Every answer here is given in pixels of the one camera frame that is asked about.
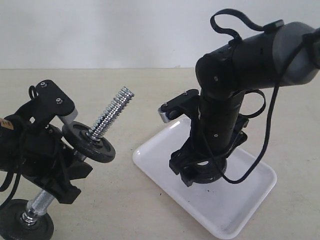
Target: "orange label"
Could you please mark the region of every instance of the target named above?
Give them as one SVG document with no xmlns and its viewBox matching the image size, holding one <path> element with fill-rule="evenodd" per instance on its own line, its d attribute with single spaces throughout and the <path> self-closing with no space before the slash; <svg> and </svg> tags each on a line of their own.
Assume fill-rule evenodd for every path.
<svg viewBox="0 0 320 240">
<path fill-rule="evenodd" d="M 0 118 L 0 124 L 1 124 L 1 127 L 3 127 L 3 128 L 10 129 L 10 130 L 14 129 L 14 126 L 8 120 Z"/>
</svg>

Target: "white wall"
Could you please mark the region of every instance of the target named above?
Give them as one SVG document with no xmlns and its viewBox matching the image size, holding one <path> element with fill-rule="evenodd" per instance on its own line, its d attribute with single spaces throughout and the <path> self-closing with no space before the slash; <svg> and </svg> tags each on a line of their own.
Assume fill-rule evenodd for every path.
<svg viewBox="0 0 320 240">
<path fill-rule="evenodd" d="M 193 67 L 230 39 L 209 23 L 224 8 L 259 25 L 320 27 L 319 0 L 1 0 L 0 69 Z M 217 19 L 256 34 L 231 16 Z"/>
</svg>

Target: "table surface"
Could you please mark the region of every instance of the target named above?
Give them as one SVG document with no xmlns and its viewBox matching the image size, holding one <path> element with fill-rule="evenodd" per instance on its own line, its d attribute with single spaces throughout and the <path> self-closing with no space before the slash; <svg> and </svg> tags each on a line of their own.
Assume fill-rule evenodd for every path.
<svg viewBox="0 0 320 240">
<path fill-rule="evenodd" d="M 91 174 L 72 182 L 82 190 L 72 205 L 55 200 L 48 212 L 53 240 L 214 240 L 132 161 L 136 148 L 166 125 L 158 107 L 199 88 L 194 69 L 0 70 L 1 115 L 29 100 L 28 87 L 51 79 L 75 102 L 78 122 L 91 125 L 121 87 L 135 93 L 106 138 L 116 149 L 111 163 L 86 162 Z M 235 240 L 318 240 L 320 238 L 320 77 L 279 91 L 271 137 L 263 161 L 277 184 Z M 264 90 L 268 103 L 272 89 Z M 260 108 L 257 94 L 245 97 L 241 113 Z M 54 119 L 58 127 L 62 124 Z M 250 120 L 242 148 L 257 156 L 264 140 L 266 111 Z M 22 179 L 15 198 L 32 199 L 39 188 Z M 1 193 L 0 201 L 8 195 Z"/>
</svg>

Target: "white plastic tray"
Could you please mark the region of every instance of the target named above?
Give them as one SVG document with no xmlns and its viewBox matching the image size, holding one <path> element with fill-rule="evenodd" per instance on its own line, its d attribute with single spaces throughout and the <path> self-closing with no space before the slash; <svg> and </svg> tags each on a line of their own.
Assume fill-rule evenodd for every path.
<svg viewBox="0 0 320 240">
<path fill-rule="evenodd" d="M 186 187 L 180 175 L 169 168 L 172 152 L 189 137 L 190 119 L 181 117 L 141 145 L 133 154 L 134 163 L 182 208 L 216 238 L 235 238 L 277 181 L 275 171 L 260 162 L 240 184 L 224 179 L 209 184 Z M 241 177 L 256 158 L 237 148 L 228 158 L 226 175 Z"/>
</svg>

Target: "silver bolt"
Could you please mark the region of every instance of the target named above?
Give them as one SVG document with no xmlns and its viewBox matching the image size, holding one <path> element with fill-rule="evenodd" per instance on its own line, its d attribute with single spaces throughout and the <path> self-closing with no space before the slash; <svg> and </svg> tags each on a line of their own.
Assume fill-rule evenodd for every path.
<svg viewBox="0 0 320 240">
<path fill-rule="evenodd" d="M 58 97 L 55 101 L 56 101 L 56 104 L 62 104 L 63 102 L 63 100 L 60 97 Z"/>
<path fill-rule="evenodd" d="M 40 83 L 40 86 L 41 86 L 42 88 L 45 88 L 45 87 L 47 86 L 47 84 L 43 81 L 43 82 Z"/>
<path fill-rule="evenodd" d="M 25 212 L 21 215 L 21 220 L 27 226 L 33 226 L 37 220 L 47 213 L 47 208 L 55 199 L 50 193 L 42 190 L 33 200 L 26 204 Z"/>
<path fill-rule="evenodd" d="M 87 136 L 94 141 L 100 141 L 134 96 L 125 86 L 121 88 L 95 124 L 89 129 Z"/>
</svg>

